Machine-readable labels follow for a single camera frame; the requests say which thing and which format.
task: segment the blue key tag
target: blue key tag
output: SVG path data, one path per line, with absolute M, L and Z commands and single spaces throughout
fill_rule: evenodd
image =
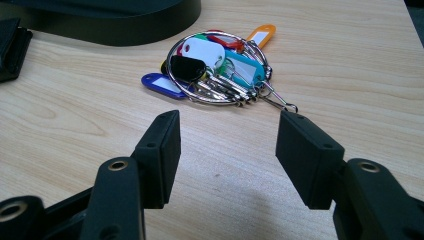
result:
M 150 90 L 174 99 L 184 99 L 187 97 L 187 95 L 182 92 L 168 76 L 161 73 L 146 74 L 141 78 L 141 83 Z M 185 83 L 180 84 L 189 88 L 189 91 L 191 92 L 194 90 Z
M 219 73 L 245 88 L 261 86 L 265 79 L 264 67 L 259 62 L 229 50 L 225 50 Z
M 215 69 L 224 62 L 225 49 L 221 44 L 193 37 L 184 42 L 181 54 L 202 60 L 206 66 Z

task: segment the wood grain surface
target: wood grain surface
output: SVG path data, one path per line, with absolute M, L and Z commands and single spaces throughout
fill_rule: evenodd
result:
M 277 32 L 263 51 L 272 83 L 346 149 L 386 166 L 424 200 L 424 51 L 402 0 L 202 1 L 169 39 L 107 47 L 34 32 L 19 79 L 0 85 L 0 201 L 46 207 L 129 156 L 154 118 L 178 109 L 182 154 L 148 239 L 336 239 L 332 210 L 307 209 L 275 157 L 279 110 L 177 101 L 144 88 L 179 39 L 207 29 Z

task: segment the black base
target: black base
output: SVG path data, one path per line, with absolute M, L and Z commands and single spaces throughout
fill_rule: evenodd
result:
M 0 19 L 109 46 L 135 46 L 171 37 L 192 25 L 200 0 L 0 0 Z

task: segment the keychain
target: keychain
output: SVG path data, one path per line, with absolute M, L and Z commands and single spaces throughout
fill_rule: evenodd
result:
M 263 25 L 247 40 L 218 30 L 187 36 L 171 48 L 162 73 L 194 102 L 243 106 L 260 98 L 297 112 L 270 83 L 272 68 L 261 48 L 274 33 L 275 26 Z M 269 99 L 271 94 L 278 103 Z

